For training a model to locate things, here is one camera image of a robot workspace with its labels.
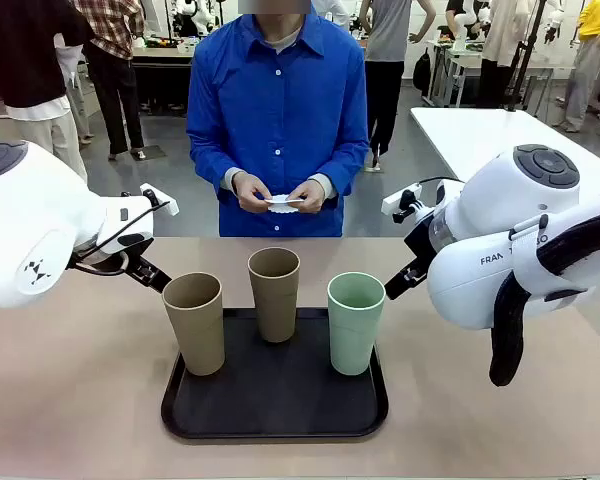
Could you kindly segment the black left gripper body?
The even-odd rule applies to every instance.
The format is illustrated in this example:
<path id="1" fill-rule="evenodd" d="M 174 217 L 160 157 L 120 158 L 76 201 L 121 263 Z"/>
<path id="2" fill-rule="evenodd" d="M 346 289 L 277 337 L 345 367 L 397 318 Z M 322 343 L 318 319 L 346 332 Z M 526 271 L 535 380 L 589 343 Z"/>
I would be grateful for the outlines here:
<path id="1" fill-rule="evenodd" d="M 124 273 L 144 287 L 152 287 L 157 276 L 157 268 L 141 254 L 124 251 L 127 266 L 123 268 Z"/>

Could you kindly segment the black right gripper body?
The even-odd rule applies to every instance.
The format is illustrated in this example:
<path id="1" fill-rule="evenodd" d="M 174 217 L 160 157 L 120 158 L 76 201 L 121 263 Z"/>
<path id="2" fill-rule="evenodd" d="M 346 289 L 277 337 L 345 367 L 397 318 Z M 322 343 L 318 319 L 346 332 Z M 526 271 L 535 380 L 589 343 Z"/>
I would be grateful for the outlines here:
<path id="1" fill-rule="evenodd" d="M 416 221 L 411 232 L 405 237 L 404 242 L 421 263 L 430 263 L 433 260 L 433 246 L 429 239 L 429 225 L 433 214 Z"/>

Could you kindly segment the person's left hand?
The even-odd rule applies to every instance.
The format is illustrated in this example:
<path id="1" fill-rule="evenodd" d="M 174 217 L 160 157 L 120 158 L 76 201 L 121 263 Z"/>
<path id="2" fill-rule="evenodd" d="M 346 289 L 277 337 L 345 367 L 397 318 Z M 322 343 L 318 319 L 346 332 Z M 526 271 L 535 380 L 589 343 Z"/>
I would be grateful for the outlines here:
<path id="1" fill-rule="evenodd" d="M 325 201 L 322 185 L 315 179 L 309 179 L 296 187 L 287 197 L 287 202 L 300 213 L 316 214 Z"/>

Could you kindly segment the person's right hand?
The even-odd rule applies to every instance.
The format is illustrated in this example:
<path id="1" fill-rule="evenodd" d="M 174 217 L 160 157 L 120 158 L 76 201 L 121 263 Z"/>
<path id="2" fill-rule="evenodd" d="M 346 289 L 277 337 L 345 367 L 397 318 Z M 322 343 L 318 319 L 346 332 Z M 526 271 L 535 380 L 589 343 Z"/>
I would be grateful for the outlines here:
<path id="1" fill-rule="evenodd" d="M 232 186 L 242 210 L 260 214 L 269 209 L 268 200 L 272 195 L 258 177 L 239 171 L 232 177 Z"/>

